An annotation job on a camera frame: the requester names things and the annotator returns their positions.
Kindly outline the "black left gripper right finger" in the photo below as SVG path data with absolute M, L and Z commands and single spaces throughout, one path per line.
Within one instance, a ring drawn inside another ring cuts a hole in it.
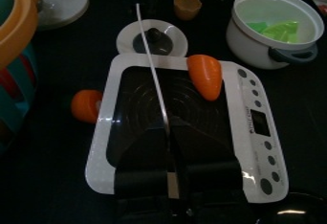
M 241 164 L 224 142 L 181 119 L 171 124 L 182 203 L 193 224 L 254 224 Z

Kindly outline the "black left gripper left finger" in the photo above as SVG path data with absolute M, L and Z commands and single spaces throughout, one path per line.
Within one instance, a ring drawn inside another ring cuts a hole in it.
M 115 171 L 115 224 L 167 224 L 166 136 L 149 128 L 125 150 Z

